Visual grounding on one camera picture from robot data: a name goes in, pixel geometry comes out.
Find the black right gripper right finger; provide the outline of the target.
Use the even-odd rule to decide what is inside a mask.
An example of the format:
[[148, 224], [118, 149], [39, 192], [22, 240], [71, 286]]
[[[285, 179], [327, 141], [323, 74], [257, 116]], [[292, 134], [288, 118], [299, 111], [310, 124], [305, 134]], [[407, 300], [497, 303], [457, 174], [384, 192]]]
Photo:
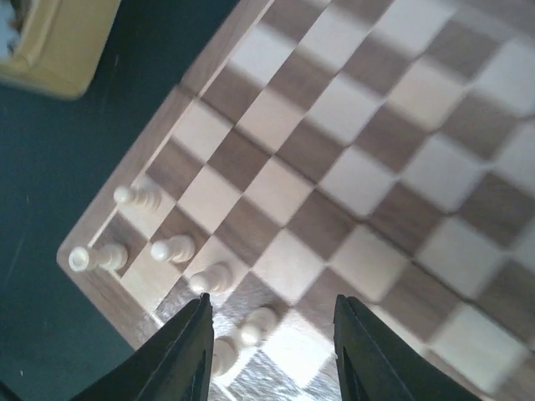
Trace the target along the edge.
[[336, 298], [334, 347], [343, 400], [478, 399], [427, 362], [355, 297]]

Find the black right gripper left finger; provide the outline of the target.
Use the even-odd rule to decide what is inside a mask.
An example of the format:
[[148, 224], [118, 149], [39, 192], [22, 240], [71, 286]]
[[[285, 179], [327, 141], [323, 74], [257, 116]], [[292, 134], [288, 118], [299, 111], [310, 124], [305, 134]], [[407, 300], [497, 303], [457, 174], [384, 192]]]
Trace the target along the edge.
[[75, 400], [207, 400], [214, 329], [207, 293], [189, 301], [142, 347]]

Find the light wooden pawn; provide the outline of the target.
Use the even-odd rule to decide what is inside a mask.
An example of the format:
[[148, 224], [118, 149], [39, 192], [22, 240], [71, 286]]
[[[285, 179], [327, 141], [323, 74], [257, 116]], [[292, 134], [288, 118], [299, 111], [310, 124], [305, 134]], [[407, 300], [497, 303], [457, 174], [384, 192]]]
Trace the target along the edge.
[[216, 338], [213, 344], [211, 375], [222, 376], [236, 361], [237, 350], [233, 340], [230, 337]]
[[128, 207], [143, 211], [156, 211], [162, 202], [158, 185], [143, 180], [131, 185], [119, 185], [113, 193], [115, 203], [120, 207]]
[[150, 248], [150, 255], [156, 261], [182, 263], [189, 261], [195, 254], [196, 245], [187, 235], [178, 235], [155, 242]]
[[85, 272], [95, 269], [117, 271], [128, 261], [128, 251], [118, 243], [109, 243], [98, 249], [76, 246], [71, 250], [68, 264], [74, 272]]
[[226, 291], [233, 281], [232, 270], [216, 263], [190, 277], [189, 287], [197, 294], [220, 293]]
[[278, 325], [278, 315], [270, 307], [252, 311], [240, 329], [240, 340], [245, 346], [256, 346], [264, 341]]

